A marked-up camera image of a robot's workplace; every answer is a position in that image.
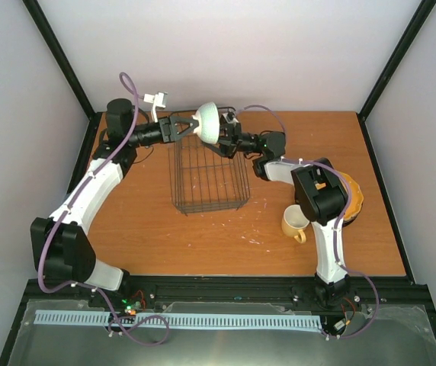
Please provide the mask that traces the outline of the light green ceramic bowl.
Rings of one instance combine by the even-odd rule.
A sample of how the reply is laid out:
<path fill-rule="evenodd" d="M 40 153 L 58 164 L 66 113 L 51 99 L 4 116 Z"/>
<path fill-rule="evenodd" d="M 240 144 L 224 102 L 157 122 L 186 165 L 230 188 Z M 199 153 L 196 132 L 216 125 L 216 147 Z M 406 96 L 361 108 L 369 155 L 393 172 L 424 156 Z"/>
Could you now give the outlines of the light green ceramic bowl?
<path fill-rule="evenodd" d="M 191 116 L 197 122 L 193 133 L 203 142 L 216 144 L 220 136 L 220 116 L 215 103 L 202 104 Z"/>

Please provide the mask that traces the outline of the grey wire dish rack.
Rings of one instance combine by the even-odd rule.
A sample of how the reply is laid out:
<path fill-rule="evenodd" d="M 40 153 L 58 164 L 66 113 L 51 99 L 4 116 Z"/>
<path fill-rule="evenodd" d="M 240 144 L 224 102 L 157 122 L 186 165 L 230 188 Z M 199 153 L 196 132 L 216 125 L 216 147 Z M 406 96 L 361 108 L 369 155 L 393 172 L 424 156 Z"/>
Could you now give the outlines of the grey wire dish rack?
<path fill-rule="evenodd" d="M 172 203 L 184 215 L 238 210 L 250 198 L 243 155 L 222 158 L 195 135 L 168 148 Z"/>

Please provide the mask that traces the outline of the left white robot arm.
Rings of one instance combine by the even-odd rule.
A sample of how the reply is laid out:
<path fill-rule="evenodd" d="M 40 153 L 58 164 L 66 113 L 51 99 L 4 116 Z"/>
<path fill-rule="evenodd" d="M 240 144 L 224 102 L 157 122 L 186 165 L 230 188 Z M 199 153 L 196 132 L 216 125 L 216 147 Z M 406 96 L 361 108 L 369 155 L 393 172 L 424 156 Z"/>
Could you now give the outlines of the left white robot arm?
<path fill-rule="evenodd" d="M 220 128 L 213 103 L 198 108 L 190 117 L 157 117 L 138 124 L 137 101 L 118 98 L 107 104 L 108 139 L 95 150 L 87 172 L 62 205 L 30 226 L 37 282 L 51 294 L 66 286 L 81 285 L 106 290 L 116 307 L 133 297 L 126 283 L 128 271 L 98 259 L 88 239 L 91 224 L 109 194 L 123 181 L 136 160 L 139 147 L 176 143 L 190 133 L 204 142 L 215 142 Z"/>

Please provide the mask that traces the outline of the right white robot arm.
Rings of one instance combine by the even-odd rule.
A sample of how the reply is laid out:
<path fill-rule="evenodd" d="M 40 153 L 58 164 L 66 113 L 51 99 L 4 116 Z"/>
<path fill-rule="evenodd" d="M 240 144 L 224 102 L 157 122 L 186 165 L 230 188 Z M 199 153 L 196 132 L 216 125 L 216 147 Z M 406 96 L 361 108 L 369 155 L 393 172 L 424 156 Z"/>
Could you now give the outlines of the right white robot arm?
<path fill-rule="evenodd" d="M 343 254 L 342 228 L 351 202 L 351 189 L 326 158 L 284 157 L 286 133 L 260 134 L 242 131 L 236 114 L 198 112 L 195 133 L 207 148 L 231 159 L 236 153 L 257 154 L 252 160 L 255 175 L 265 181 L 294 186 L 295 202 L 312 224 L 316 241 L 316 297 L 327 307 L 348 292 L 348 270 Z"/>

